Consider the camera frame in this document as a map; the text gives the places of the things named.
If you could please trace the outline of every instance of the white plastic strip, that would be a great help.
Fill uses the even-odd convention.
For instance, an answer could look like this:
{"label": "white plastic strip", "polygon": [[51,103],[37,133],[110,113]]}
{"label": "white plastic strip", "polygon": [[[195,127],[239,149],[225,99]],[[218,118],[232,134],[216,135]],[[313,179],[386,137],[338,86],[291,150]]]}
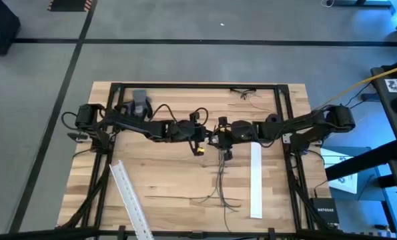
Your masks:
{"label": "white plastic strip", "polygon": [[262,218],[262,147],[250,147],[250,217]]}
{"label": "white plastic strip", "polygon": [[129,214],[130,222],[133,225],[136,237],[139,240],[153,240],[153,235],[149,225],[147,224],[145,215],[143,214],[137,195],[134,192],[133,185],[130,178],[125,171],[122,161],[118,160],[118,164],[111,166],[111,172],[115,183],[117,184],[118,191],[123,199],[125,209]]}

